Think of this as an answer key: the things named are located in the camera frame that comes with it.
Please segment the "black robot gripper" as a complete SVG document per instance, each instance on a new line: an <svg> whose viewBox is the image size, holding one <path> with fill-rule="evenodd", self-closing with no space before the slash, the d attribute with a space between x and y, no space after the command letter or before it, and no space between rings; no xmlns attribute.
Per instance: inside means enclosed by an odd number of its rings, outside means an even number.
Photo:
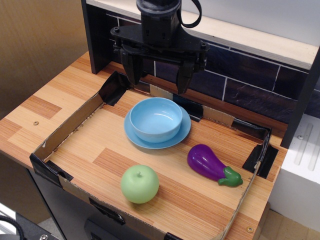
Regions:
<svg viewBox="0 0 320 240"><path fill-rule="evenodd" d="M114 51L129 82L137 85L143 74L143 60L168 62L179 65L176 86L177 94L187 92L194 72L206 66L207 43L186 32L196 27L202 19L202 7L193 1L198 17L192 23L182 19L180 0L138 0L141 23L114 27L110 33L115 39Z"/></svg>

